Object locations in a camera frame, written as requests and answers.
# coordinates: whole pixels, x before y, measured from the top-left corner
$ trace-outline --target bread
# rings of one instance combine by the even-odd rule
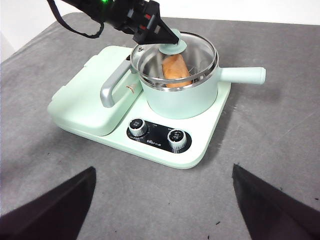
[[[163,60],[162,71],[165,79],[181,79],[189,77],[189,71],[181,54],[175,54]],[[180,88],[192,84],[192,81],[168,83],[167,88]]]

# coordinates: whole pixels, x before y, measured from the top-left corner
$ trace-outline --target black control panel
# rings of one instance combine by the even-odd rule
[[[137,136],[136,129],[145,130],[140,131],[141,135]],[[181,129],[174,129],[140,118],[128,123],[126,135],[133,141],[175,154],[187,151],[192,143],[190,134]]]

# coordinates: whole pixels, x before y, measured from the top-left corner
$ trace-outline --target mint green handle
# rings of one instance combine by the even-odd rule
[[[266,69],[263,67],[220,67],[220,81],[239,84],[264,84]]]

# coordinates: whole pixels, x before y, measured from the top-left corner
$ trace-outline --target silver knob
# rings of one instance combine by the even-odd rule
[[[141,137],[148,131],[146,122],[141,118],[132,119],[128,127],[130,133],[135,137]]]
[[[187,144],[186,133],[180,129],[172,129],[167,136],[169,145],[174,150],[183,149]]]

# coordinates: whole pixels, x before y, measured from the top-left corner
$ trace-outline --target mint green pot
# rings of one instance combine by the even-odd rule
[[[150,108],[169,119],[187,119],[206,111],[216,100],[218,82],[263,84],[266,69],[263,67],[219,67],[219,54],[205,38],[193,33],[182,32],[187,49],[181,53],[190,77],[163,79],[162,61],[165,54],[158,45],[138,45],[131,54],[133,68],[139,74],[140,82]],[[165,83],[191,80],[193,84],[168,88]]]

